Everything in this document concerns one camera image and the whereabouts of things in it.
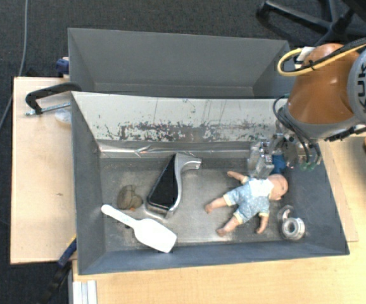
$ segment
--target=wooden board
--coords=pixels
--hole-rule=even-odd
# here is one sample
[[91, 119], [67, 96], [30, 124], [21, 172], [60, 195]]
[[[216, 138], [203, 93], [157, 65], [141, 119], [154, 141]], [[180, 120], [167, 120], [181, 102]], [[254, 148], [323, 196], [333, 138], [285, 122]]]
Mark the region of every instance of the wooden board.
[[[10, 262], [59, 259], [75, 234], [70, 125], [55, 111], [25, 116], [27, 93], [64, 82], [15, 78]], [[70, 100], [67, 93], [44, 98], [42, 107]]]

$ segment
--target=scoop handle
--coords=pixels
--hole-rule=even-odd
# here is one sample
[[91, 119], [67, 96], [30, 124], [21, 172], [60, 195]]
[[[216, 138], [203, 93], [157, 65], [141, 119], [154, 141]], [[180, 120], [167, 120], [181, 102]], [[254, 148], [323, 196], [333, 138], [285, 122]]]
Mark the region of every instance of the scoop handle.
[[132, 228], [134, 228], [136, 226], [136, 223], [137, 223], [136, 219], [124, 214], [123, 212], [121, 212], [119, 210], [116, 210], [111, 205], [103, 205], [101, 207], [101, 211], [104, 214], [111, 216], [113, 219], [119, 220], [121, 223], [131, 226]]

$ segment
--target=gray panel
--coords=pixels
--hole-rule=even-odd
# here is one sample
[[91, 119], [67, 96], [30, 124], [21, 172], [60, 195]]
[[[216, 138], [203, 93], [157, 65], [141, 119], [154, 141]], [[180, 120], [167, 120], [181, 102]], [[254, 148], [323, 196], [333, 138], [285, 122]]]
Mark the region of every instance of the gray panel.
[[273, 66], [289, 50], [286, 41], [84, 28], [70, 28], [68, 36], [70, 77], [84, 91], [268, 98], [294, 83]]

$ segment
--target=black wire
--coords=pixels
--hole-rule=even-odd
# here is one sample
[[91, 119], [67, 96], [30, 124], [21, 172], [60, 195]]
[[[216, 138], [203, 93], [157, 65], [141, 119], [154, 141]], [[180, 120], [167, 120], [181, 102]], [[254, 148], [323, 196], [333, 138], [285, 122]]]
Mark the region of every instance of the black wire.
[[304, 132], [302, 132], [299, 128], [297, 128], [296, 126], [294, 126], [283, 114], [278, 113], [276, 110], [276, 104], [277, 102], [282, 99], [282, 98], [288, 98], [287, 94], [284, 94], [281, 97], [278, 97], [274, 102], [273, 102], [273, 113], [276, 116], [277, 120], [286, 128], [288, 128], [289, 130], [291, 130], [292, 132], [294, 132], [296, 134], [296, 137], [298, 138], [298, 141], [301, 143], [305, 155], [307, 157], [306, 162], [309, 163], [310, 162], [310, 151], [308, 150], [307, 145], [304, 142], [304, 139], [301, 137], [306, 137], [306, 134]]

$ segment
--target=gray carpet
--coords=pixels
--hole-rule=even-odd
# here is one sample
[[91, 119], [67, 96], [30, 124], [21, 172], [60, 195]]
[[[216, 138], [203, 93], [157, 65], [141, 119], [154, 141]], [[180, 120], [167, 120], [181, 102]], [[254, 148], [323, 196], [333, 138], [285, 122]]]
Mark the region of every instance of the gray carpet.
[[[287, 39], [313, 44], [320, 34], [271, 15], [256, 18], [263, 0], [29, 0], [24, 75], [57, 76], [55, 63], [67, 55], [66, 29], [136, 30], [232, 37]], [[319, 16], [317, 0], [274, 0]], [[0, 118], [22, 59], [25, 0], [0, 0]], [[0, 133], [0, 304], [35, 303], [51, 280], [54, 263], [9, 264], [11, 204], [11, 113]], [[67, 303], [63, 287], [51, 303]]]

